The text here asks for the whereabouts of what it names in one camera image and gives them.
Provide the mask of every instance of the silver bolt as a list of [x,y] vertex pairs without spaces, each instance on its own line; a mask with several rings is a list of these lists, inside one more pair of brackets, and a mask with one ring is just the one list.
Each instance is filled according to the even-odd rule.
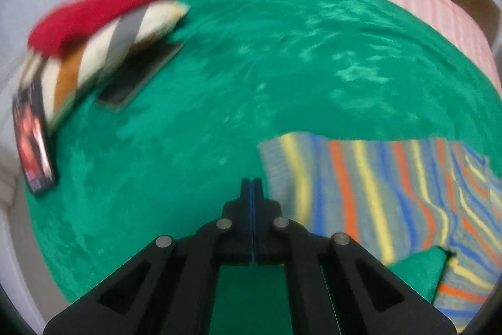
[[348,245],[350,243],[350,237],[345,233],[337,233],[333,237],[335,243],[341,246]]
[[274,226],[277,227],[278,229],[284,229],[289,224],[289,219],[286,219],[285,217],[277,217],[274,219]]
[[226,230],[232,227],[232,221],[230,219],[220,219],[216,222],[218,229]]
[[173,243],[173,239],[171,239],[169,236],[160,236],[157,237],[155,240],[155,244],[157,247],[164,248],[164,247],[169,247]]

